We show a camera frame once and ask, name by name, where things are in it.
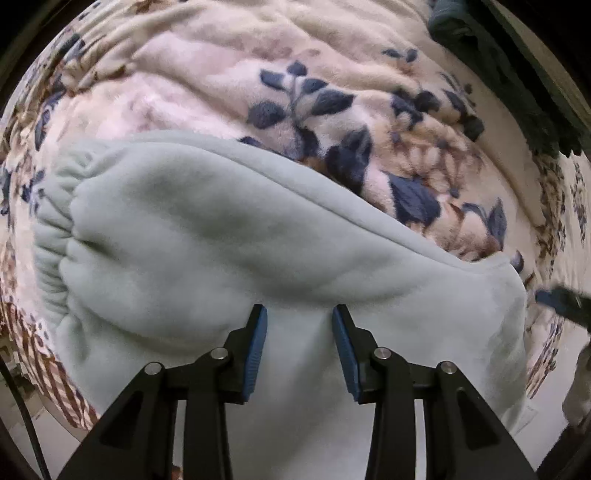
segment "bed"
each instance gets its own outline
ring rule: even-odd
[[[589,284],[585,153],[532,153],[507,107],[429,38],[432,2],[327,2],[332,16],[304,4],[249,8],[97,1],[14,90],[0,122],[0,335],[14,342],[31,380],[72,426],[89,430],[97,421],[54,354],[35,294],[33,224],[58,151],[82,137],[181,128],[307,165],[464,261],[504,252],[528,293],[526,391],[535,398],[556,367],[565,323],[533,293]],[[498,8],[529,35],[538,59],[552,56]],[[555,82],[571,82],[566,101],[588,109],[577,84],[547,64]],[[308,100],[303,114],[298,105]],[[367,128],[339,116],[351,109]],[[397,129],[384,126],[390,117]],[[347,168],[327,160],[339,149],[355,151]],[[378,176],[360,182],[360,161],[402,179],[398,193]]]

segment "fabric fold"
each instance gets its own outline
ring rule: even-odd
[[[235,471],[360,478],[372,409],[349,398],[330,331],[332,307],[346,303],[408,361],[457,363],[518,426],[525,291],[504,255],[463,262],[305,166],[192,133],[86,141],[43,186],[35,262],[46,319],[98,411],[146,363],[192,361],[262,302],[257,388],[228,409]]]

